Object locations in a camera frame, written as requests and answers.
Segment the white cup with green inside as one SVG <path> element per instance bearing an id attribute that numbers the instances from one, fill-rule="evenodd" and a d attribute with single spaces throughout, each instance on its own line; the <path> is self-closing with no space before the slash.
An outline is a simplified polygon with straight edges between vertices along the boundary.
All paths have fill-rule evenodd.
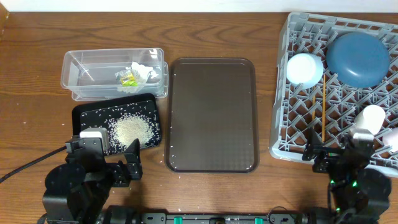
<path id="1" fill-rule="evenodd" d="M 354 119 L 354 129 L 366 129 L 376 135 L 382 128 L 386 112 L 378 105 L 365 107 Z"/>

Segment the white cup with pink inside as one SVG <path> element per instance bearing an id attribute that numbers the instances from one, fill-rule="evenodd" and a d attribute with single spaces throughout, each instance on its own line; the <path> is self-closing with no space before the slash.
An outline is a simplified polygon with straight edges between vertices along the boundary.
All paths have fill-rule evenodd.
<path id="1" fill-rule="evenodd" d="M 394 128 L 391 132 L 387 133 L 382 137 L 383 145 L 389 146 L 391 148 L 391 152 L 397 152 L 398 148 L 398 128 Z"/>

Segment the light blue small bowl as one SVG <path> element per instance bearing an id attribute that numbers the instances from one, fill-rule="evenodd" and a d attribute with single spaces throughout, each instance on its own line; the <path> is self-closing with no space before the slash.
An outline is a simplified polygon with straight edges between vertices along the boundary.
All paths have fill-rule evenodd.
<path id="1" fill-rule="evenodd" d="M 303 89 L 312 88 L 322 75 L 322 59 L 314 54 L 296 54 L 287 62 L 287 79 L 293 86 L 302 84 Z"/>

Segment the green yellow snack wrapper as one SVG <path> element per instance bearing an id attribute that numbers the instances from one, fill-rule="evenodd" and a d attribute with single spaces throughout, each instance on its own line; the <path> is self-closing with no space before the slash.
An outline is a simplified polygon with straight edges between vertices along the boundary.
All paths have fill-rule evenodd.
<path id="1" fill-rule="evenodd" d="M 115 73 L 115 76 L 122 86 L 137 86 L 136 78 L 130 70 L 122 70 Z"/>

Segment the white tissue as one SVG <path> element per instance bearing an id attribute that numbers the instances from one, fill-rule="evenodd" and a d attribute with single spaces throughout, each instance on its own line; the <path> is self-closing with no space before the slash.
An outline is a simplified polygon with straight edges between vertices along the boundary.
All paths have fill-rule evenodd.
<path id="1" fill-rule="evenodd" d="M 149 81 L 154 81 L 159 76 L 159 73 L 154 67 L 147 67 L 137 62 L 133 62 L 130 67 L 126 67 L 124 70 L 130 70 L 134 74 L 137 82 L 137 86 L 122 86 L 118 81 L 118 91 L 125 93 L 138 93 Z"/>

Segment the dark blue plate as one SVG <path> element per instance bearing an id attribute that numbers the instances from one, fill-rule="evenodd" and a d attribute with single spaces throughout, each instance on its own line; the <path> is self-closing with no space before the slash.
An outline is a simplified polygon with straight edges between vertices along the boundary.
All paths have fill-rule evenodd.
<path id="1" fill-rule="evenodd" d="M 390 58 L 387 47 L 379 39 L 351 32 L 329 45 L 326 64 L 339 81 L 355 88 L 370 88 L 387 75 Z"/>

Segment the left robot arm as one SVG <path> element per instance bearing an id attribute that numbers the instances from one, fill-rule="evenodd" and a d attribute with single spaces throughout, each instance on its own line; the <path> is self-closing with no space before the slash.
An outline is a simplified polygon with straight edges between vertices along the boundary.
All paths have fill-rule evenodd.
<path id="1" fill-rule="evenodd" d="M 117 163 L 105 161 L 101 138 L 74 136 L 65 146 L 66 163 L 52 169 L 45 179 L 42 201 L 47 223 L 140 223 L 141 216 L 132 207 L 103 207 L 113 187 L 141 180 L 139 140 L 124 151 L 126 162 Z"/>

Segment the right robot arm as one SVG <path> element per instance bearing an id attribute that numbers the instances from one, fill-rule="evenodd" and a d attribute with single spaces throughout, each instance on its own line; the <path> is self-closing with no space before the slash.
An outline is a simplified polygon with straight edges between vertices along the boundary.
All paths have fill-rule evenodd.
<path id="1" fill-rule="evenodd" d="M 326 147 L 310 129 L 303 152 L 312 160 L 312 171 L 329 176 L 327 207 L 310 208 L 302 223 L 377 223 L 389 208 L 390 178 L 369 168 L 374 136 L 367 129 L 353 129 L 341 139 L 341 147 Z"/>

